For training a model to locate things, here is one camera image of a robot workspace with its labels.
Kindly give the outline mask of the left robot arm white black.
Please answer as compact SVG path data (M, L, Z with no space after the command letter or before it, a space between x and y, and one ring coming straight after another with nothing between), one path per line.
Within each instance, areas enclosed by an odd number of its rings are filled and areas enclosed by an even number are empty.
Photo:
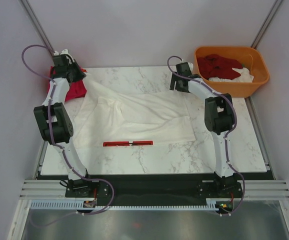
M33 113L42 139L53 146L64 161L68 179L77 181L85 179L88 171L74 146L74 126L64 103L72 83L83 80L86 74L66 49L55 52L52 60L54 66L46 99Z

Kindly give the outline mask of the white t-shirt red print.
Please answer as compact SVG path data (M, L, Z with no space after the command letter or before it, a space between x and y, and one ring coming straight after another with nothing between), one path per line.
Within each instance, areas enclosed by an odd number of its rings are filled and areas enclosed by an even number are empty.
M104 142L153 141L166 145L195 141L190 114L180 92L123 94L100 84L89 74L86 95L74 118L77 149Z

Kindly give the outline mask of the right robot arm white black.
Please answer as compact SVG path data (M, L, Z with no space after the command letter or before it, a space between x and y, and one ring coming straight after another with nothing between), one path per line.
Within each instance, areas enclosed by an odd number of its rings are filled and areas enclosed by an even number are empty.
M192 74L188 62L181 62L175 66L169 89L193 94L204 101L204 124L212 135L215 150L214 172L220 178L231 177L235 172L230 163L229 134L237 126L237 114L231 95L214 90L199 75Z

